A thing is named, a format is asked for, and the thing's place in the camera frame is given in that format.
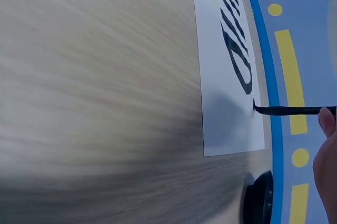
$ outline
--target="light blue surface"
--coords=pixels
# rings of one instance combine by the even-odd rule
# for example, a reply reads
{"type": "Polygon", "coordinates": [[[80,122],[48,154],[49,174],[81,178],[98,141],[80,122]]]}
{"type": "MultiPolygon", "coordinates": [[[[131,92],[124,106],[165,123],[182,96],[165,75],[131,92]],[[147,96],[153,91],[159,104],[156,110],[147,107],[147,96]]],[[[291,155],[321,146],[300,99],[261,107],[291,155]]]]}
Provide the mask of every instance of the light blue surface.
{"type": "MultiPolygon", "coordinates": [[[[280,101],[280,105],[286,106],[288,104],[274,32],[289,29],[298,61],[306,106],[335,105],[337,81],[328,51],[327,14],[329,1],[250,1],[262,48],[270,104],[275,104],[275,94],[278,94],[277,100],[280,101]],[[280,16],[274,17],[267,12],[268,6],[272,3],[282,6],[283,12],[280,16]],[[268,46],[270,46],[271,52],[265,49],[268,46]],[[274,70],[277,83],[270,73],[271,70],[274,70]]],[[[312,160],[325,137],[319,128],[316,116],[307,116],[307,120],[308,133],[292,136],[290,135],[288,117],[282,118],[282,135],[276,133],[280,131],[280,122],[276,123],[272,118],[273,173],[275,178],[272,223],[289,223],[291,188],[293,185],[303,183],[309,183],[306,223],[328,222],[315,188],[312,173],[312,160]],[[296,168],[291,162],[291,156],[297,148],[306,148],[310,153],[310,161],[303,168],[296,168]]]]}

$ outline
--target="brush handle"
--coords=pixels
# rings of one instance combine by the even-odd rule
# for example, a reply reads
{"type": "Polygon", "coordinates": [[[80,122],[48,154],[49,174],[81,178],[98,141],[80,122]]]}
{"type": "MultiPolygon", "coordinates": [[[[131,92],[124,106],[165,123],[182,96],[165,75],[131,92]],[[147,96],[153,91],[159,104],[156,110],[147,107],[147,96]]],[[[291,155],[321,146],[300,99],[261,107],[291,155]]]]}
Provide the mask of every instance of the brush handle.
{"type": "MultiPolygon", "coordinates": [[[[326,107],[333,115],[336,115],[336,107],[326,107]]],[[[318,115],[322,107],[258,107],[254,103],[254,110],[260,114],[270,116],[286,115],[318,115]]]]}

